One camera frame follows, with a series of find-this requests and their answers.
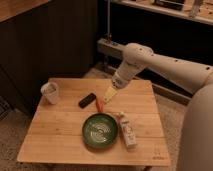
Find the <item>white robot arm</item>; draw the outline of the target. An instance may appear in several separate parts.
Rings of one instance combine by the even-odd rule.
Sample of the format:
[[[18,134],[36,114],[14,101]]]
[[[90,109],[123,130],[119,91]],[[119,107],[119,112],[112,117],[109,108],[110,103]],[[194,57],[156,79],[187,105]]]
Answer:
[[[193,94],[183,121],[176,171],[213,171],[213,66],[156,54],[150,47],[129,43],[123,61],[104,95],[109,102],[145,68]]]

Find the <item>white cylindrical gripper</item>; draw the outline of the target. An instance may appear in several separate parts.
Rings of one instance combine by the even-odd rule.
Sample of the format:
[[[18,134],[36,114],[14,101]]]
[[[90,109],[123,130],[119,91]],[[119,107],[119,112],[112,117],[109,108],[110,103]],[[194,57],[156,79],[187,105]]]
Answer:
[[[108,103],[116,94],[116,89],[125,88],[140,69],[134,65],[122,62],[112,77],[112,86],[109,86],[104,94],[103,101]]]

